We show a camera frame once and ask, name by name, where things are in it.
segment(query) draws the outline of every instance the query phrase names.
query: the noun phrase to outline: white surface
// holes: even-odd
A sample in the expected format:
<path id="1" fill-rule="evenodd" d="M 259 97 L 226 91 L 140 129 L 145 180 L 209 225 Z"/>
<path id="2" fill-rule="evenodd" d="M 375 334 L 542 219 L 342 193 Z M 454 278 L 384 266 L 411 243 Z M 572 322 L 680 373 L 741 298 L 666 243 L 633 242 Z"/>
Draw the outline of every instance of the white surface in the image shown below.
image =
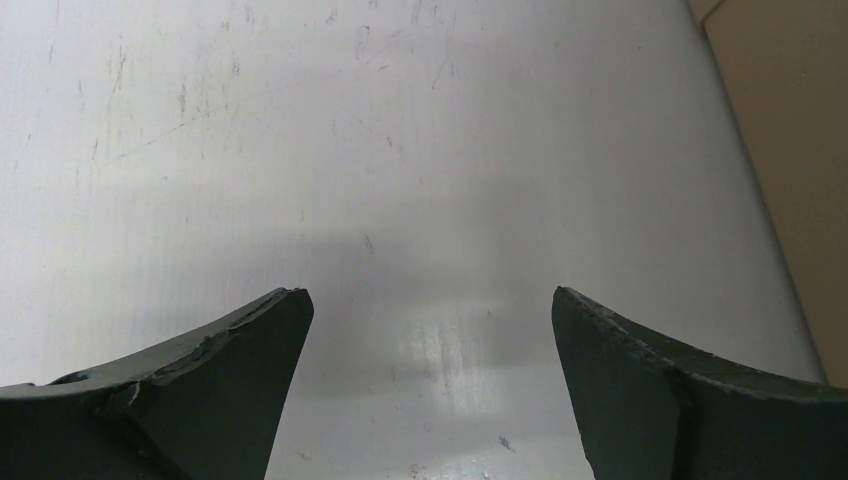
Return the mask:
<path id="1" fill-rule="evenodd" d="M 5 2 L 0 69 L 0 383 L 303 286 L 269 478 L 500 480 L 591 478 L 560 284 L 818 378 L 682 0 Z"/>

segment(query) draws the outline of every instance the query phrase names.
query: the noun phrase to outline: dark green painted metal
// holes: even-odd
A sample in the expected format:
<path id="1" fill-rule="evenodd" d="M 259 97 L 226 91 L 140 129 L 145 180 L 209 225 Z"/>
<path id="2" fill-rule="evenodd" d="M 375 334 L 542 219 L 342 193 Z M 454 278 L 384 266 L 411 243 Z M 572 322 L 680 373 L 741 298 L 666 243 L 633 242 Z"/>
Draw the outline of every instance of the dark green painted metal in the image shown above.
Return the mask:
<path id="1" fill-rule="evenodd" d="M 553 326 L 597 480 L 848 478 L 848 391 L 724 360 L 567 288 Z"/>
<path id="2" fill-rule="evenodd" d="M 0 388 L 0 479 L 259 480 L 309 325 L 276 290 L 56 382 Z"/>

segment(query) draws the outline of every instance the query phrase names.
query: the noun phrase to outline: brown cardboard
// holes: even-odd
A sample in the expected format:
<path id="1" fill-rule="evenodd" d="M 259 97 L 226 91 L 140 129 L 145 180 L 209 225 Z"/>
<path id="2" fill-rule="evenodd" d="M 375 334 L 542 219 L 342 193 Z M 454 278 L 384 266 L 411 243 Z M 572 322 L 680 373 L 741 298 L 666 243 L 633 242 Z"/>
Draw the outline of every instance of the brown cardboard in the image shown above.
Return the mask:
<path id="1" fill-rule="evenodd" d="M 848 1 L 689 2 L 828 381 L 848 387 Z"/>

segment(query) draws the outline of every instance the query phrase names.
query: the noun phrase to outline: scratch mark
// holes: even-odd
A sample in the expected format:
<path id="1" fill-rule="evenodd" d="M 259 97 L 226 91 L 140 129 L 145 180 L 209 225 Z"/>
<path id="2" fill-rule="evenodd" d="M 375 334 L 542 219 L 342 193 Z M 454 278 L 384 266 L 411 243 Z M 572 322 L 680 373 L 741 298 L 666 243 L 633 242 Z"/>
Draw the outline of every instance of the scratch mark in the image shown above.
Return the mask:
<path id="1" fill-rule="evenodd" d="M 124 74 L 124 62 L 127 61 L 127 54 L 126 53 L 124 53 L 122 55 L 120 50 L 119 50 L 118 55 L 121 58 L 121 63 L 118 64 L 118 74 L 115 75 L 115 84 L 112 85 L 112 93 L 109 94 L 109 102 L 108 103 L 110 105 L 112 104 L 112 97 L 115 96 L 115 91 L 118 90 L 118 88 L 120 88 L 120 86 L 121 86 L 121 77 Z"/>
<path id="2" fill-rule="evenodd" d="M 53 47 L 56 46 L 56 37 L 59 36 L 59 12 L 61 11 L 62 1 L 56 0 L 56 15 L 53 20 L 53 42 L 50 44 L 50 53 L 47 55 L 47 62 L 53 61 Z"/>
<path id="3" fill-rule="evenodd" d="M 418 25 L 418 18 L 421 16 L 421 3 L 423 0 L 415 0 L 415 5 L 412 6 L 412 18 L 409 22 L 413 25 Z"/>
<path id="4" fill-rule="evenodd" d="M 94 139 L 94 146 L 91 147 L 91 160 L 89 163 L 92 165 L 95 164 L 95 159 L 97 158 L 97 146 L 100 145 L 100 137 Z"/>
<path id="5" fill-rule="evenodd" d="M 387 43 L 387 44 L 386 44 L 386 46 L 384 46 L 383 48 L 381 48 L 380 50 L 378 50 L 378 51 L 377 51 L 377 53 L 375 53 L 374 55 L 371 55 L 371 58 L 369 58 L 369 59 L 368 59 L 368 61 L 366 61 L 363 65 L 368 65 L 369 63 L 373 62 L 373 61 L 374 61 L 377 57 L 379 57 L 379 56 L 380 56 L 383 52 L 385 52 L 386 50 L 388 50 L 388 49 L 390 49 L 391 47 L 395 46 L 395 44 L 397 44 L 397 43 L 398 43 L 398 42 L 400 42 L 401 40 L 407 39 L 407 38 L 409 38 L 409 37 L 411 37 L 411 36 L 415 35 L 416 33 L 422 32 L 422 31 L 424 31 L 424 30 L 429 30 L 429 29 L 430 29 L 430 28 L 432 28 L 432 27 L 433 27 L 433 25 L 429 25 L 429 26 L 426 26 L 426 27 L 422 27 L 422 28 L 420 28 L 420 29 L 418 29 L 418 30 L 415 30 L 415 31 L 413 31 L 413 32 L 409 32 L 409 33 L 407 33 L 407 34 L 405 34 L 405 35 L 401 35 L 401 33 L 403 33 L 403 30 L 398 30 L 397 32 L 395 32 L 394 34 L 392 34 L 392 36 L 390 37 L 389 43 Z"/>
<path id="6" fill-rule="evenodd" d="M 442 60 L 442 64 L 441 64 L 441 65 L 439 65 L 439 71 L 436 73 L 436 78 L 434 78 L 434 79 L 433 79 L 433 84 L 432 84 L 432 85 L 430 85 L 430 90 L 435 90 L 435 89 L 436 89 L 436 82 L 438 82 L 438 81 L 439 81 L 439 78 L 441 78 L 441 77 L 442 77 L 442 70 L 444 70 L 444 69 L 445 69 L 445 65 L 447 65 L 447 64 L 448 64 L 448 60 L 447 60 L 447 59 Z"/>
<path id="7" fill-rule="evenodd" d="M 180 90 L 180 95 L 177 97 L 177 101 L 180 102 L 180 120 L 185 117 L 185 97 L 188 92 L 185 88 L 185 78 L 183 78 L 183 88 Z"/>
<path id="8" fill-rule="evenodd" d="M 509 440 L 507 440 L 506 437 L 501 435 L 500 440 L 501 440 L 501 446 L 502 447 L 504 447 L 505 449 L 509 450 L 512 453 L 518 453 L 512 448 L 512 446 L 509 444 Z"/>
<path id="9" fill-rule="evenodd" d="M 447 48 L 450 43 L 451 37 L 453 37 L 453 30 L 456 28 L 456 12 L 453 12 L 453 19 L 451 20 L 451 24 L 448 27 L 447 32 L 445 32 L 445 48 Z"/>
<path id="10" fill-rule="evenodd" d="M 137 146 L 137 147 L 135 147 L 135 148 L 133 148 L 133 149 L 127 150 L 127 151 L 125 151 L 125 152 L 123 152 L 123 153 L 121 153 L 121 154 L 119 154 L 119 155 L 117 155 L 117 156 L 115 156 L 115 157 L 112 157 L 112 158 L 111 158 L 108 162 L 106 162 L 106 164 L 104 164 L 104 165 L 103 165 L 103 167 L 105 167 L 105 166 L 107 166 L 107 165 L 111 165 L 112 163 L 118 162 L 118 161 L 120 161 L 120 160 L 123 160 L 124 158 L 129 157 L 129 156 L 131 156 L 131 155 L 135 155 L 136 153 L 138 153 L 138 152 L 140 152 L 140 151 L 144 150 L 145 148 L 147 148 L 147 147 L 149 147 L 149 146 L 153 145 L 154 143 L 156 143 L 156 142 L 158 142 L 158 141 L 160 141 L 160 140 L 162 140 L 162 139 L 164 139 L 164 138 L 166 138 L 166 137 L 170 136 L 171 134 L 173 134 L 174 132 L 176 132 L 176 131 L 180 130 L 181 128 L 185 127 L 186 125 L 190 125 L 191 123 L 196 122 L 196 121 L 198 121 L 198 120 L 200 120 L 200 119 L 202 119 L 202 118 L 210 117 L 210 116 L 214 115 L 215 113 L 220 112 L 221 110 L 228 110 L 230 107 L 232 107 L 232 106 L 234 106 L 234 105 L 238 105 L 238 104 L 240 104 L 240 103 L 244 103 L 244 102 L 249 102 L 249 101 L 251 101 L 251 100 L 255 100 L 255 99 L 257 99 L 257 98 L 266 97 L 266 96 L 268 96 L 268 95 L 273 94 L 274 92 L 278 92 L 278 91 L 283 91 L 283 90 L 288 90 L 288 89 L 291 89 L 291 88 L 295 88 L 295 87 L 298 87 L 298 86 L 303 85 L 303 84 L 305 84 L 305 83 L 309 83 L 310 85 L 315 85 L 315 84 L 316 84 L 316 82 L 317 82 L 317 83 L 327 82 L 327 81 L 330 81 L 330 80 L 335 79 L 336 77 L 338 77 L 339 75 L 341 75 L 343 72 L 344 72 L 343 70 L 339 69 L 339 70 L 336 70 L 336 71 L 335 71 L 334 73 L 332 73 L 331 75 L 328 75 L 328 76 L 326 76 L 326 77 L 324 77 L 324 78 L 320 78 L 320 79 L 318 79 L 318 80 L 311 80 L 311 81 L 308 81 L 308 80 L 300 80 L 300 81 L 292 82 L 292 83 L 289 83 L 289 84 L 286 84 L 286 85 L 281 85 L 281 86 L 279 86 L 279 87 L 275 87 L 275 88 L 271 88 L 271 89 L 268 89 L 268 90 L 264 90 L 264 91 L 262 91 L 262 92 L 259 92 L 259 93 L 254 94 L 254 95 L 249 95 L 249 96 L 244 97 L 244 98 L 240 98 L 240 99 L 237 99 L 237 100 L 233 100 L 233 101 L 230 101 L 230 102 L 224 103 L 223 105 L 221 105 L 221 106 L 219 106 L 219 107 L 215 107 L 215 108 L 213 108 L 213 109 L 207 110 L 207 111 L 205 111 L 205 112 L 203 112 L 203 113 L 201 113 L 201 114 L 198 114 L 198 115 L 196 115 L 196 116 L 194 116 L 194 117 L 189 118 L 188 120 L 185 120 L 185 121 L 181 122 L 179 125 L 176 125 L 176 126 L 174 126 L 174 127 L 172 127 L 172 128 L 169 128 L 168 130 L 166 130 L 166 131 L 162 132 L 159 136 L 157 136 L 157 137 L 155 137 L 155 138 L 152 138 L 151 140 L 148 140 L 147 142 L 144 142 L 144 143 L 142 143 L 141 145 L 139 145 L 139 146 Z M 94 171 L 94 172 L 89 172 L 89 174 L 88 174 L 87 176 L 89 176 L 89 177 L 90 177 L 90 176 L 92 176 L 92 175 L 93 175 L 93 174 L 95 174 L 95 173 L 97 173 L 97 172 L 96 172 L 96 171 Z"/>
<path id="11" fill-rule="evenodd" d="M 368 251 L 371 255 L 374 255 L 374 244 L 371 243 L 371 239 L 368 238 L 368 234 L 365 234 L 365 250 Z"/>
<path id="12" fill-rule="evenodd" d="M 371 26 L 363 25 L 356 32 L 356 59 L 362 56 L 365 46 L 368 44 L 368 37 L 371 34 Z"/>

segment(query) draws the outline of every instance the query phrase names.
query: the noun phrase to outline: scuffed white table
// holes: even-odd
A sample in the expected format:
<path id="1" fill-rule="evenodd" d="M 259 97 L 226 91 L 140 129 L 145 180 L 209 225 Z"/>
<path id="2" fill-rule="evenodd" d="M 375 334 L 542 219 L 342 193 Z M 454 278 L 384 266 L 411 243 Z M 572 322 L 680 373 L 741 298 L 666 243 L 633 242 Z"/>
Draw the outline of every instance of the scuffed white table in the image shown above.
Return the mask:
<path id="1" fill-rule="evenodd" d="M 591 478 L 557 285 L 820 378 L 682 0 L 7 2 L 0 47 L 0 383 L 303 286 L 268 478 L 500 480 Z"/>

